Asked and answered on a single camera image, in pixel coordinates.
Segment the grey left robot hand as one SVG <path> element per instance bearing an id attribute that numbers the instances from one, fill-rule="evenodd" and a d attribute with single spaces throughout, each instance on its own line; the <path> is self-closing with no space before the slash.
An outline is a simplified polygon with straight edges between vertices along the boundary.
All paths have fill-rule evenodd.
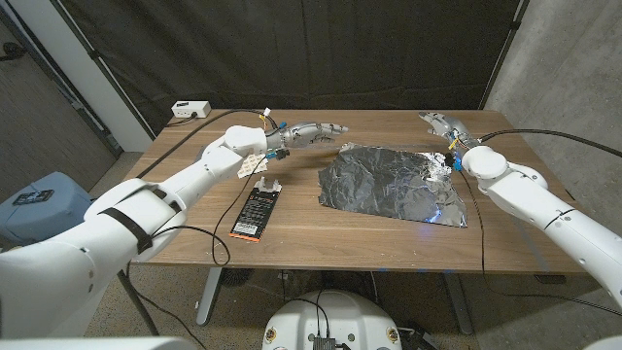
<path id="1" fill-rule="evenodd" d="M 305 148 L 314 143 L 329 143 L 348 131 L 347 126 L 336 123 L 299 122 L 267 133 L 267 148 L 294 149 Z"/>

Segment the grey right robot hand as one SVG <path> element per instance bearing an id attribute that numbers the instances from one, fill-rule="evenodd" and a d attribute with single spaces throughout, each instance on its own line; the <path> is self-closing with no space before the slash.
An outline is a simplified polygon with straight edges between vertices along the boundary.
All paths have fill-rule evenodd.
<path id="1" fill-rule="evenodd" d="M 456 118 L 437 112 L 420 112 L 419 117 L 430 125 L 428 133 L 446 139 L 450 148 L 469 150 L 481 145 Z"/>

